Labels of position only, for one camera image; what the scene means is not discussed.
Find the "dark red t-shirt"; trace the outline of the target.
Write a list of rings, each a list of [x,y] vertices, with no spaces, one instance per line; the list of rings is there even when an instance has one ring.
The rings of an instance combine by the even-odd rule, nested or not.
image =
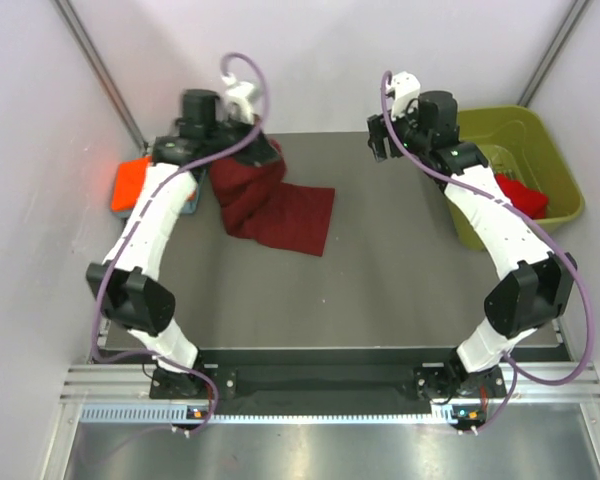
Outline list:
[[[316,257],[324,254],[336,190],[290,184],[277,141],[276,161],[247,166],[234,157],[211,163],[209,176],[228,235]]]

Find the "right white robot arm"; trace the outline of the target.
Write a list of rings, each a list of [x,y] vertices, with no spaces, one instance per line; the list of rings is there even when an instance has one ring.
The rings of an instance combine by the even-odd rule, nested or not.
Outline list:
[[[381,108],[367,120],[375,159],[411,156],[468,221],[496,270],[484,320],[444,363],[444,397],[467,396],[518,343],[562,315],[575,263],[532,231],[501,190],[482,150],[461,140],[451,93],[399,95],[386,87]]]

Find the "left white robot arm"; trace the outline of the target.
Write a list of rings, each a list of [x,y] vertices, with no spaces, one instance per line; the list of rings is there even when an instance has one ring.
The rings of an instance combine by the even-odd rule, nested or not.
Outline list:
[[[256,166],[275,158],[257,129],[254,106],[260,95],[244,81],[224,94],[183,92],[172,134],[154,141],[119,239],[102,262],[86,270],[99,315],[140,341],[155,360],[158,398],[194,398],[209,390],[199,350],[175,319],[175,296],[159,281],[161,260],[183,208],[197,192],[195,170],[232,155]]]

